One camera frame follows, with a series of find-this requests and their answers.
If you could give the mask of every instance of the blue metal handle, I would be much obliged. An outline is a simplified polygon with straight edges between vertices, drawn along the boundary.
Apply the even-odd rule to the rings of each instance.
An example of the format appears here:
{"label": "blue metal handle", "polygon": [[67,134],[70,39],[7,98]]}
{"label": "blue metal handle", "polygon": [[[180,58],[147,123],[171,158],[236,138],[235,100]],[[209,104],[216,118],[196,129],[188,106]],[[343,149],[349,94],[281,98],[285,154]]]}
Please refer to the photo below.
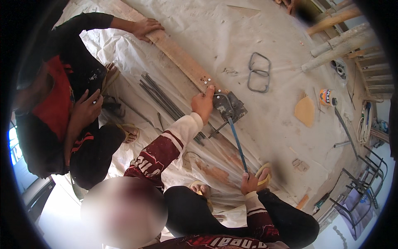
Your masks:
{"label": "blue metal handle", "polygon": [[248,173],[248,167],[246,166],[245,156],[243,155],[242,147],[240,146],[238,135],[236,134],[235,127],[234,127],[234,122],[232,122],[231,117],[228,118],[228,122],[229,122],[229,125],[231,126],[232,133],[234,134],[234,137],[236,140],[236,145],[238,146],[240,157],[242,158],[243,167],[245,168],[245,171]]}

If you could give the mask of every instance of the paint can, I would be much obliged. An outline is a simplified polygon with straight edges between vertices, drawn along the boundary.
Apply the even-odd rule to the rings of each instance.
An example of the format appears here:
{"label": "paint can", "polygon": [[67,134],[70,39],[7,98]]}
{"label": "paint can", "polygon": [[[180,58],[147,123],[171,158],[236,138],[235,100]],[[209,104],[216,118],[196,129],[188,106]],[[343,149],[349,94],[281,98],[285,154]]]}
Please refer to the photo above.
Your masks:
{"label": "paint can", "polygon": [[319,92],[319,102],[324,106],[336,106],[337,96],[332,89],[321,89]]}

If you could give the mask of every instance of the white cable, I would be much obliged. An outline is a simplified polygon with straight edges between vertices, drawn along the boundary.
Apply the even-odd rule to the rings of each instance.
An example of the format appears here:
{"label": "white cable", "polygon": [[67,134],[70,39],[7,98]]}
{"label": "white cable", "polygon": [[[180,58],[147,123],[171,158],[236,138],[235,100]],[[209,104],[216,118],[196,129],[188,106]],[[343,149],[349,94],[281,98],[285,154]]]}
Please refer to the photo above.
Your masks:
{"label": "white cable", "polygon": [[[360,125],[362,125],[362,128],[361,128],[361,133],[358,135]],[[357,128],[357,140],[359,143],[361,144],[367,143],[371,135],[371,128],[372,128],[372,107],[370,108],[365,107],[365,114],[359,120]]]}

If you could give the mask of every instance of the plastic sheet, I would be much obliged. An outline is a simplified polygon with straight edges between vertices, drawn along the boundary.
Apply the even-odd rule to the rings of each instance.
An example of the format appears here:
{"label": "plastic sheet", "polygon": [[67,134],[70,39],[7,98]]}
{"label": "plastic sheet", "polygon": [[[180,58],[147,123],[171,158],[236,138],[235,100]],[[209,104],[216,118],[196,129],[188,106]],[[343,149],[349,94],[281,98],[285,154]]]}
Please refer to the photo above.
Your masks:
{"label": "plastic sheet", "polygon": [[[282,200],[296,205],[307,194],[310,198],[328,179],[342,148],[332,149],[345,138],[332,108],[315,111],[311,128],[294,117],[299,94],[305,91],[316,103],[321,88],[335,89],[339,94],[342,116],[352,119],[352,107],[346,89],[338,84],[329,66],[321,66],[304,74],[301,65],[311,59],[312,40],[296,19],[273,1],[127,1],[147,17],[156,18],[166,32],[204,69],[245,104],[249,111],[237,121],[236,130],[246,162],[252,172],[264,163],[273,165],[271,190]],[[82,12],[105,12],[89,0],[71,1],[56,25]],[[185,75],[155,45],[139,41],[132,34],[117,29],[95,29],[80,34],[90,53],[104,65],[114,62],[121,75],[106,90],[116,99],[122,97],[161,129],[157,113],[166,129],[173,120],[139,86],[144,72],[162,87],[185,113],[190,113],[190,98],[198,91]],[[267,93],[247,88],[248,61],[252,52],[259,52],[271,62],[271,83]],[[266,68],[261,58],[254,59],[256,68]],[[264,85],[262,77],[251,79],[253,88]],[[140,137],[133,145],[122,144],[113,155],[108,177],[121,176],[130,160],[155,139],[154,129],[124,104],[124,122],[140,128]],[[102,114],[101,120],[114,120]],[[214,112],[210,123],[216,128],[223,123]],[[204,134],[211,129],[204,127]],[[235,140],[226,125],[220,133],[227,140],[206,139],[206,147],[192,142],[187,151],[162,174],[166,188],[189,186],[196,179],[211,187],[215,213],[227,216],[223,224],[242,226],[246,223],[240,182],[243,169],[238,154],[231,156]],[[309,165],[303,173],[293,168],[298,158]],[[240,222],[235,219],[242,216]]]}

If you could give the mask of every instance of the metal bracket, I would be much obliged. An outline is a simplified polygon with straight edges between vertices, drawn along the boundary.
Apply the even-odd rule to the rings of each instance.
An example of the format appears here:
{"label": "metal bracket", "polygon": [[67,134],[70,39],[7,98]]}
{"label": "metal bracket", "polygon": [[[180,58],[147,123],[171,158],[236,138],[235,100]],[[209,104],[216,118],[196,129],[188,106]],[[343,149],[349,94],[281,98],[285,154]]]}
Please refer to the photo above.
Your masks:
{"label": "metal bracket", "polygon": [[220,112],[221,117],[225,122],[211,133],[208,138],[214,136],[221,128],[228,124],[228,118],[231,118],[232,122],[235,123],[248,112],[244,107],[243,102],[240,101],[233,92],[229,92],[226,95],[222,93],[214,94],[213,106]]}
{"label": "metal bracket", "polygon": [[[266,59],[268,61],[268,70],[267,71],[260,70],[260,69],[253,69],[252,68],[252,66],[254,64],[254,62],[252,63],[254,55],[259,55],[259,56],[263,57],[264,59]],[[249,77],[248,77],[248,88],[251,91],[253,91],[253,92],[262,92],[262,93],[268,92],[269,82],[270,82],[270,79],[271,79],[271,77],[269,75],[269,71],[271,70],[271,61],[267,57],[265,57],[264,55],[262,55],[260,53],[257,53],[257,52],[253,52],[252,55],[250,56],[250,60],[249,60],[249,70],[250,70],[250,72],[249,72]],[[253,88],[250,87],[250,76],[251,76],[252,72],[254,72],[254,73],[256,73],[256,74],[258,74],[258,75],[260,75],[262,77],[268,77],[268,83],[265,85],[265,89],[264,90],[253,89]]]}

